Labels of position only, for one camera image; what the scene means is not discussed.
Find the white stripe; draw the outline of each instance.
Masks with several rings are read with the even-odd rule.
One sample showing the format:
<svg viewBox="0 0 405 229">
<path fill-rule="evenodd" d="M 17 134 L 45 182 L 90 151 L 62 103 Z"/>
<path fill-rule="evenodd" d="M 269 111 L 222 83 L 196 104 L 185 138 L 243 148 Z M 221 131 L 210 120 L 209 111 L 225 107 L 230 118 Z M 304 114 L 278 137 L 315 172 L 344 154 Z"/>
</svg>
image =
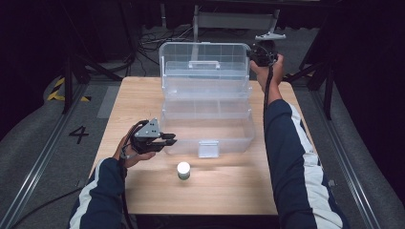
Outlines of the white stripe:
<svg viewBox="0 0 405 229">
<path fill-rule="evenodd" d="M 342 219 L 334 213 L 328 203 L 328 189 L 322 185 L 324 171 L 318 165 L 318 155 L 313 152 L 313 147 L 301 127 L 301 116 L 294 106 L 289 104 L 292 109 L 291 119 L 294 123 L 295 130 L 300 137 L 301 145 L 305 153 L 304 158 L 304 178 L 308 193 L 309 206 L 312 208 L 313 215 L 318 228 L 342 228 Z"/>
<path fill-rule="evenodd" d="M 70 226 L 71 228 L 80 228 L 80 221 L 81 217 L 86 214 L 87 208 L 89 207 L 90 201 L 92 200 L 92 196 L 90 196 L 90 191 L 95 189 L 97 187 L 98 183 L 98 172 L 101 163 L 104 161 L 102 159 L 101 161 L 98 162 L 95 170 L 95 179 L 86 185 L 86 187 L 81 190 L 80 195 L 78 196 L 80 206 L 76 209 L 75 215 L 71 218 L 70 221 Z"/>
</svg>

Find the plastic box handle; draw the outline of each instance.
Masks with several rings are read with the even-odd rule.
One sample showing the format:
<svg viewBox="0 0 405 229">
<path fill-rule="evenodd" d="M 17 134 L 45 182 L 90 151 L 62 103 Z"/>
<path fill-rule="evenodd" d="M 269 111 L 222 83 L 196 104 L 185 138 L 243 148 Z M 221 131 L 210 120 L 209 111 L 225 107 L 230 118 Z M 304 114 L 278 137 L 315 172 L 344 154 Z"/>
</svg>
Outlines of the plastic box handle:
<svg viewBox="0 0 405 229">
<path fill-rule="evenodd" d="M 188 61 L 188 68 L 192 69 L 193 66 L 196 65 L 215 65 L 215 69 L 220 69 L 221 68 L 221 64 L 220 62 L 216 61 L 216 60 L 190 60 Z"/>
</svg>

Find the plastic box lid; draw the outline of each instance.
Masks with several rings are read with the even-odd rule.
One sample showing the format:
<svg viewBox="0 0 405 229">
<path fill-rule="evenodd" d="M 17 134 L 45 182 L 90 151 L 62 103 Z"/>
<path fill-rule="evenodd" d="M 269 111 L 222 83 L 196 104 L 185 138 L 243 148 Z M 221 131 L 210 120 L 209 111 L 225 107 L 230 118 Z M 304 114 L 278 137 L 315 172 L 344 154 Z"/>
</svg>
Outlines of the plastic box lid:
<svg viewBox="0 0 405 229">
<path fill-rule="evenodd" d="M 163 44 L 160 75 L 165 98 L 249 98 L 249 49 L 236 43 Z"/>
</svg>

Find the hand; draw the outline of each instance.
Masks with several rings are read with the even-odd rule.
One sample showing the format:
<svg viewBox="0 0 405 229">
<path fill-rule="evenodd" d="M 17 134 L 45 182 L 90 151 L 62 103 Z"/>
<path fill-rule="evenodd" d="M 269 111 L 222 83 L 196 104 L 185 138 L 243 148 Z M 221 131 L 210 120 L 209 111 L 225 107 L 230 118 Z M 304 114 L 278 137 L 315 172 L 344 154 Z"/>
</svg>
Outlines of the hand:
<svg viewBox="0 0 405 229">
<path fill-rule="evenodd" d="M 130 133 L 128 132 L 128 134 L 126 136 L 124 136 L 122 138 L 122 140 L 120 141 L 120 143 L 118 144 L 116 153 L 113 155 L 113 158 L 115 158 L 116 160 L 119 160 L 119 156 L 121 154 L 121 149 L 124 146 L 125 139 L 127 138 L 127 136 L 129 134 Z M 136 156 L 133 156 L 133 157 L 131 157 L 129 159 L 126 159 L 125 162 L 124 162 L 124 166 L 125 166 L 125 168 L 130 168 L 130 167 L 136 165 L 141 160 L 148 160 L 148 159 L 154 157 L 155 154 L 156 154 L 156 152 L 150 152 L 150 153 L 146 153 L 146 154 L 142 154 L 142 155 L 137 155 L 137 152 L 135 152 L 132 149 L 131 145 L 129 145 L 126 148 L 125 155 L 127 155 L 127 156 L 136 155 Z"/>
<path fill-rule="evenodd" d="M 278 60 L 273 64 L 273 78 L 271 79 L 270 84 L 275 84 L 278 86 L 283 80 L 284 70 L 283 70 L 284 57 L 281 54 L 278 54 Z M 266 82 L 268 77 L 269 67 L 259 67 L 253 60 L 250 60 L 250 69 L 254 71 L 257 75 L 257 81 L 262 87 L 264 92 L 266 89 Z"/>
</svg>

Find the box latch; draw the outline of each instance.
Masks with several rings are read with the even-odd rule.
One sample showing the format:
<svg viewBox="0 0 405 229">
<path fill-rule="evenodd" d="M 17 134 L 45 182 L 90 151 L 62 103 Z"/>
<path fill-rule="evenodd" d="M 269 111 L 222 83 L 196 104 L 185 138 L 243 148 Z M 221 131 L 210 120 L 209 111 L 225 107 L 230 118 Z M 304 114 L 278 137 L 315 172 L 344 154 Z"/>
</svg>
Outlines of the box latch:
<svg viewBox="0 0 405 229">
<path fill-rule="evenodd" d="M 220 147 L 217 140 L 200 141 L 199 157 L 218 157 L 220 155 Z"/>
</svg>

